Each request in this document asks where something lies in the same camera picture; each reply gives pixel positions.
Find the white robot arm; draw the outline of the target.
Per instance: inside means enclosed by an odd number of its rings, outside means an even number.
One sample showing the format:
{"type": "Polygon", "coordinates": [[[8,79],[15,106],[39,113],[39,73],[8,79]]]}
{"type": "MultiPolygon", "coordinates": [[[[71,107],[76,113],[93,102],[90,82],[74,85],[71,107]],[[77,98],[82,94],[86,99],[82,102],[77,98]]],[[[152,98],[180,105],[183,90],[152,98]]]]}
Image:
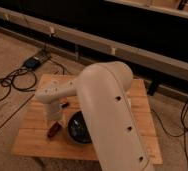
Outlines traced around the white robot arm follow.
{"type": "Polygon", "coordinates": [[[126,95],[132,81],[131,69],[122,62],[95,63],[69,82],[48,82],[36,98],[49,120],[60,117],[62,98],[78,98],[103,171],[155,171],[126,95]]]}

